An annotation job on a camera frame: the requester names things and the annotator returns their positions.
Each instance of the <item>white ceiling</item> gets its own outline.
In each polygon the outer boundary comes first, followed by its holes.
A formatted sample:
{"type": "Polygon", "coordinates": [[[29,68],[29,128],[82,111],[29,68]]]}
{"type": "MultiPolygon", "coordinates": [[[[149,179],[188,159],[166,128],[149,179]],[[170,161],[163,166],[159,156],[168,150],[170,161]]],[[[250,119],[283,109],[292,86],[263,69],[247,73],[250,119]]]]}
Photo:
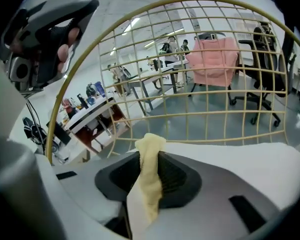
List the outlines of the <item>white ceiling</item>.
{"type": "MultiPolygon", "coordinates": [[[[29,8],[31,8],[35,5],[38,5],[44,1],[46,1],[46,0],[24,0],[22,6],[29,9],[29,8]]],[[[151,3],[159,1],[159,0],[98,0],[98,1],[99,1],[100,5],[97,8],[93,17],[91,18],[90,23],[81,39],[81,42],[76,49],[75,55],[71,62],[72,65],[77,60],[79,55],[88,47],[88,45],[91,44],[91,42],[95,38],[97,38],[104,30],[106,30],[111,24],[116,22],[118,19],[120,19],[124,15],[126,15],[138,8],[141,8],[145,5],[151,4],[151,3]]],[[[158,22],[158,20],[160,20],[161,17],[164,17],[164,16],[162,16],[160,14],[153,14],[150,19],[152,22],[155,22],[155,21],[158,22]]],[[[178,13],[175,11],[174,14],[173,13],[170,14],[170,17],[177,19],[179,16],[178,16],[178,13]]],[[[141,20],[138,21],[138,23],[135,26],[140,27],[140,26],[146,25],[148,23],[149,23],[148,17],[143,17],[143,18],[141,18],[141,20]]],[[[128,24],[129,23],[126,23],[125,25],[120,26],[122,32],[126,29],[128,24]]],[[[174,28],[175,28],[175,30],[182,28],[181,22],[176,22],[174,24],[174,28]]],[[[155,32],[156,36],[170,33],[172,31],[173,31],[172,27],[169,23],[156,25],[154,27],[154,32],[155,32]]],[[[151,32],[150,28],[142,29],[140,31],[134,31],[133,34],[135,35],[134,36],[135,42],[137,40],[147,39],[152,36],[152,32],[151,32]]],[[[129,42],[131,42],[130,34],[116,38],[116,46],[117,47],[126,45],[129,42]]],[[[145,44],[139,45],[137,47],[137,49],[143,49],[144,45],[145,44]]],[[[113,47],[114,47],[114,42],[113,42],[113,40],[111,40],[111,41],[107,42],[107,44],[105,46],[103,46],[102,49],[104,51],[107,51],[107,50],[110,51],[110,50],[112,50],[113,47]]],[[[133,51],[133,47],[131,47],[130,50],[127,48],[124,51],[122,51],[121,54],[122,53],[126,54],[126,53],[132,52],[132,51],[133,51]]],[[[83,64],[81,65],[80,68],[84,69],[91,65],[99,63],[97,58],[98,57],[96,56],[96,54],[94,52],[92,52],[92,54],[90,54],[85,59],[85,61],[83,62],[83,64]]],[[[107,57],[106,56],[102,57],[102,62],[105,62],[110,59],[113,59],[113,56],[107,55],[107,57]]]]}

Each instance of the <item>gold wire basket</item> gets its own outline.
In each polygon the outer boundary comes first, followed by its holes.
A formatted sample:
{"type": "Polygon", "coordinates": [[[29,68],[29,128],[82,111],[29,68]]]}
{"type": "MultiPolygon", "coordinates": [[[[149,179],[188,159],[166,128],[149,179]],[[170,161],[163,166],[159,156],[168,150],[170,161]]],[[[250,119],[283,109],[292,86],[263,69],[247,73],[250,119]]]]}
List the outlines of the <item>gold wire basket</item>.
{"type": "MultiPolygon", "coordinates": [[[[94,55],[98,57],[98,65],[100,68],[100,77],[102,80],[102,85],[105,90],[106,100],[109,103],[109,93],[108,91],[111,88],[121,88],[122,97],[120,100],[116,100],[111,103],[113,105],[124,106],[126,109],[125,118],[114,120],[112,114],[110,113],[111,120],[113,125],[115,123],[126,123],[129,126],[129,137],[120,137],[114,127],[114,141],[112,143],[112,147],[108,156],[111,154],[118,154],[118,152],[114,152],[114,147],[117,141],[125,141],[129,142],[128,150],[134,148],[134,141],[138,140],[139,137],[136,137],[136,132],[134,132],[134,125],[141,121],[145,122],[143,124],[143,134],[146,132],[151,132],[151,126],[153,124],[153,120],[162,119],[163,121],[163,131],[162,137],[167,139],[167,142],[179,142],[179,143],[192,143],[192,144],[224,144],[231,145],[234,141],[240,141],[242,145],[247,144],[247,141],[250,139],[256,139],[257,143],[259,143],[259,138],[267,137],[269,141],[272,142],[273,135],[282,134],[284,135],[285,140],[287,141],[286,135],[286,106],[287,106],[287,97],[288,97],[288,86],[287,86],[287,69],[286,64],[284,63],[283,51],[281,49],[281,45],[283,42],[283,36],[285,33],[289,34],[295,41],[297,45],[300,47],[300,40],[294,35],[294,33],[288,29],[284,24],[279,22],[277,19],[273,18],[271,15],[266,12],[252,6],[246,4],[244,2],[240,2],[237,0],[161,0],[152,4],[149,4],[145,7],[139,8],[126,16],[119,19],[115,22],[111,27],[109,27],[106,31],[104,31],[96,40],[94,40],[91,45],[84,51],[84,53],[80,56],[77,62],[72,67],[68,77],[65,79],[59,94],[56,97],[56,102],[53,107],[53,112],[51,115],[51,122],[54,122],[57,117],[58,109],[60,107],[63,96],[73,79],[75,73],[78,68],[85,60],[85,58],[93,52],[94,55]],[[140,23],[134,25],[132,22],[134,19],[140,18],[140,23]],[[258,35],[264,38],[274,38],[277,43],[276,50],[271,50],[268,42],[266,43],[266,50],[257,50],[256,44],[253,38],[254,27],[258,26],[260,23],[265,22],[270,26],[272,33],[259,33],[258,35]],[[130,30],[124,32],[127,26],[130,26],[130,30]],[[162,35],[162,30],[172,33],[166,33],[162,35]],[[163,55],[160,55],[160,47],[163,39],[167,39],[171,34],[176,38],[177,46],[181,47],[179,36],[185,35],[188,40],[194,37],[199,40],[199,35],[202,33],[224,33],[226,37],[232,37],[235,40],[236,49],[232,49],[231,51],[237,51],[238,53],[238,63],[243,66],[232,66],[232,67],[224,67],[224,71],[226,70],[241,70],[243,73],[243,87],[238,89],[229,89],[227,86],[222,88],[214,88],[213,86],[205,85],[201,88],[200,91],[190,93],[188,86],[192,86],[193,83],[187,81],[187,76],[191,74],[191,72],[196,70],[205,70],[208,71],[211,68],[203,67],[203,68],[187,68],[184,65],[184,60],[182,56],[185,55],[183,50],[175,50],[170,55],[176,55],[180,59],[180,67],[179,70],[174,71],[174,73],[179,73],[183,78],[184,88],[180,88],[177,93],[168,94],[165,92],[165,89],[162,88],[162,93],[148,97],[148,95],[143,91],[142,88],[142,80],[149,78],[149,74],[144,74],[144,72],[140,71],[141,64],[144,64],[147,60],[163,60],[163,55]],[[239,40],[241,39],[251,39],[253,42],[254,49],[243,48],[242,45],[239,44],[239,40]],[[144,51],[149,47],[155,47],[155,54],[152,56],[145,56],[146,52],[143,52],[140,55],[140,48],[144,51]],[[125,52],[129,52],[132,54],[129,58],[129,61],[120,61],[119,53],[124,54],[125,52]],[[245,66],[245,58],[247,54],[252,53],[264,53],[269,55],[275,55],[277,57],[283,58],[284,70],[279,71],[274,68],[274,62],[272,56],[270,57],[270,69],[262,69],[260,66],[259,56],[257,58],[257,66],[246,67],[245,66]],[[110,58],[110,55],[113,57],[115,54],[116,65],[112,65],[109,68],[104,67],[103,64],[107,62],[110,58]],[[131,67],[135,69],[135,73],[137,74],[136,78],[128,79],[126,81],[121,81],[119,83],[106,83],[106,74],[109,73],[109,70],[115,69],[119,66],[123,67],[131,67]],[[247,71],[257,71],[260,76],[260,86],[262,87],[262,72],[272,72],[273,86],[275,86],[275,74],[280,74],[282,76],[283,82],[285,83],[285,88],[282,90],[266,90],[250,88],[247,83],[246,72],[247,71]],[[126,97],[124,92],[124,84],[127,83],[139,83],[139,87],[141,89],[141,97],[126,97]],[[229,106],[228,93],[230,94],[239,94],[244,96],[243,102],[237,102],[235,106],[229,106]],[[247,93],[257,93],[260,95],[260,102],[255,109],[247,108],[247,93]],[[271,110],[262,110],[261,106],[261,96],[262,94],[269,94],[271,101],[271,110]],[[285,97],[285,107],[284,109],[277,109],[274,106],[275,95],[280,94],[285,97]],[[189,95],[193,95],[193,99],[205,99],[205,108],[204,109],[191,109],[189,104],[192,100],[188,97],[189,95]],[[215,95],[223,95],[225,97],[224,107],[223,109],[215,109],[213,105],[211,105],[211,101],[214,100],[215,95]],[[174,113],[171,109],[167,108],[168,99],[178,98],[176,102],[184,102],[184,112],[174,113]],[[148,101],[153,99],[161,99],[163,106],[162,114],[153,114],[150,112],[145,112],[144,115],[140,116],[132,116],[131,111],[129,110],[130,104],[138,102],[144,110],[146,110],[148,101]],[[246,134],[246,117],[247,115],[253,115],[253,113],[258,113],[256,125],[252,125],[255,128],[255,134],[246,134]],[[272,113],[277,113],[281,119],[283,127],[274,128],[272,121],[272,113]],[[214,129],[214,126],[209,124],[211,117],[218,115],[217,120],[220,122],[223,118],[223,129],[222,132],[219,132],[220,137],[211,138],[208,135],[209,131],[217,131],[214,129]],[[227,137],[227,125],[232,122],[232,116],[236,115],[236,117],[242,117],[240,120],[241,125],[235,125],[234,127],[241,127],[241,134],[237,137],[227,137]],[[267,132],[261,131],[260,129],[260,115],[268,115],[269,124],[267,132]],[[175,130],[173,125],[173,118],[175,117],[185,117],[185,128],[182,130],[183,133],[180,139],[171,139],[169,137],[169,131],[177,131],[175,130]],[[191,132],[191,127],[189,128],[190,121],[192,120],[192,124],[197,122],[198,124],[202,124],[202,135],[198,136],[198,138],[193,139],[189,138],[189,133],[191,132]]],[[[189,52],[194,52],[192,50],[191,44],[189,44],[189,52]]],[[[201,49],[196,50],[196,52],[221,52],[227,51],[227,49],[201,49]]],[[[160,86],[164,84],[164,77],[169,76],[171,72],[165,71],[163,72],[161,66],[159,65],[158,71],[151,72],[151,77],[157,79],[160,82],[160,86]]],[[[46,144],[47,156],[50,162],[52,162],[52,139],[53,139],[54,125],[50,124],[48,129],[48,140],[46,144]]]]}

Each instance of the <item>ceiling light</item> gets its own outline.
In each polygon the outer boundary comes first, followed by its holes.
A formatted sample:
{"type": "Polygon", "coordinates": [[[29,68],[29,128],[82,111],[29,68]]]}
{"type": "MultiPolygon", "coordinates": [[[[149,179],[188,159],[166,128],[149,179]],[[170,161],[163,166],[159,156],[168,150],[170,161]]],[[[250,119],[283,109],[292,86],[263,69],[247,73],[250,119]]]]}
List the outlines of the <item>ceiling light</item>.
{"type": "Polygon", "coordinates": [[[153,45],[154,43],[155,43],[155,41],[152,41],[152,42],[146,44],[146,45],[144,46],[144,48],[147,48],[147,47],[149,47],[150,45],[153,45]]]}
{"type": "Polygon", "coordinates": [[[125,36],[126,34],[128,34],[127,32],[130,31],[130,29],[140,20],[140,18],[135,18],[131,24],[129,24],[129,26],[126,27],[125,31],[123,31],[124,33],[122,34],[123,36],[125,36]]]}
{"type": "Polygon", "coordinates": [[[116,47],[113,47],[112,52],[110,52],[110,56],[114,55],[116,47]]]}
{"type": "Polygon", "coordinates": [[[178,30],[176,30],[176,31],[174,31],[174,32],[171,32],[171,33],[167,34],[167,36],[170,36],[170,35],[172,35],[172,34],[175,34],[175,33],[177,33],[177,32],[180,32],[180,31],[182,31],[182,30],[184,30],[184,28],[180,28],[180,29],[178,29],[178,30]]]}

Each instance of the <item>yellow towel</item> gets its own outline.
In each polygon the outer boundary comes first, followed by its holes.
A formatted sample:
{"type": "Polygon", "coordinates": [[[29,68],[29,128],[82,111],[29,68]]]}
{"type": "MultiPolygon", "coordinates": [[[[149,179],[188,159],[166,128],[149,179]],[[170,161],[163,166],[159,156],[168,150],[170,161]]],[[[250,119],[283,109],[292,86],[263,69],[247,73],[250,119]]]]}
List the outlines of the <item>yellow towel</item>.
{"type": "Polygon", "coordinates": [[[149,224],[158,216],[159,200],[162,197],[162,184],[158,175],[158,152],[163,150],[166,139],[152,133],[135,142],[140,152],[141,173],[139,187],[145,205],[149,224]]]}

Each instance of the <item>black bag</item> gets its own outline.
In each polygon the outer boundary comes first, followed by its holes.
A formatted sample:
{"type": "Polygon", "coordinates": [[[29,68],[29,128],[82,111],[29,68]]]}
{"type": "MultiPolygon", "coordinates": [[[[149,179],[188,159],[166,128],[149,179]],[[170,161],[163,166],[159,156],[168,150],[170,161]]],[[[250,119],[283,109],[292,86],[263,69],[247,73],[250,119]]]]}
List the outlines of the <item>black bag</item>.
{"type": "Polygon", "coordinates": [[[170,44],[168,42],[165,42],[162,46],[162,48],[160,49],[161,52],[159,52],[160,55],[162,54],[171,54],[172,51],[170,49],[170,44]]]}

